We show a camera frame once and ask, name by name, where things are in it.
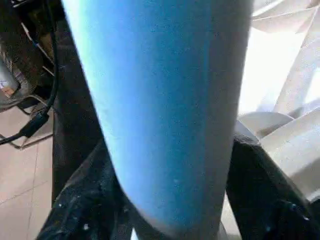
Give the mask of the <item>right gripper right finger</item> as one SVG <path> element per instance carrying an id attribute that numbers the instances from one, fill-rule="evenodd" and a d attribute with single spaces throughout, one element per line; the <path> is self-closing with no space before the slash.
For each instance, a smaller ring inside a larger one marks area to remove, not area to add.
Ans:
<path id="1" fill-rule="evenodd" d="M 247 136 L 233 139 L 227 197 L 244 240 L 318 240 L 320 222 L 310 203 Z"/>

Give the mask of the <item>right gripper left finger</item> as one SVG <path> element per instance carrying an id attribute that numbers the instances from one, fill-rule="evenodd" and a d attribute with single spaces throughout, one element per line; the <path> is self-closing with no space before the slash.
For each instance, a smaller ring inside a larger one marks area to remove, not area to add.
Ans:
<path id="1" fill-rule="evenodd" d="M 133 227 L 101 140 L 55 199 L 39 240 L 129 240 Z"/>

